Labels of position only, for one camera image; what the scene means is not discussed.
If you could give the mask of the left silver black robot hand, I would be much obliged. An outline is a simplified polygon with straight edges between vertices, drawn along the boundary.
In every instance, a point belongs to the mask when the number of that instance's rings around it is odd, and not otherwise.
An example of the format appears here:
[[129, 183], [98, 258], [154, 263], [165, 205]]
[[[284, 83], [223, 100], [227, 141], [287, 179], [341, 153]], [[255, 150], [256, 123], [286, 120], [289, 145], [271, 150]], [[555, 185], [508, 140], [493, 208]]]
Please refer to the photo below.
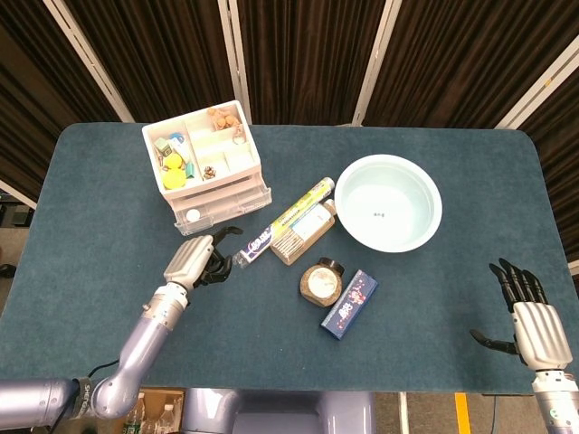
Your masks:
[[230, 276], [233, 256], [224, 256], [217, 245], [227, 235], [242, 235], [243, 230], [226, 226], [214, 234], [185, 241], [176, 251], [164, 272], [167, 283], [176, 283], [186, 291], [199, 286], [224, 282]]

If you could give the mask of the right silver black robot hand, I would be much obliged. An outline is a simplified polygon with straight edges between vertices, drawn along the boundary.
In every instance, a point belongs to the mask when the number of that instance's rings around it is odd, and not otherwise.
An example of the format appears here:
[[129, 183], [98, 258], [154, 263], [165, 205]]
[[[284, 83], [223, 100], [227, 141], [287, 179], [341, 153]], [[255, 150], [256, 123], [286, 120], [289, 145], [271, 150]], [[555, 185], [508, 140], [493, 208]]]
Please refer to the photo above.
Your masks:
[[529, 270], [520, 269], [506, 259], [489, 269], [496, 277], [514, 327], [511, 342], [491, 339], [479, 330], [470, 335], [492, 351], [516, 355], [535, 372], [563, 371], [573, 356], [557, 310], [546, 297], [540, 280]]

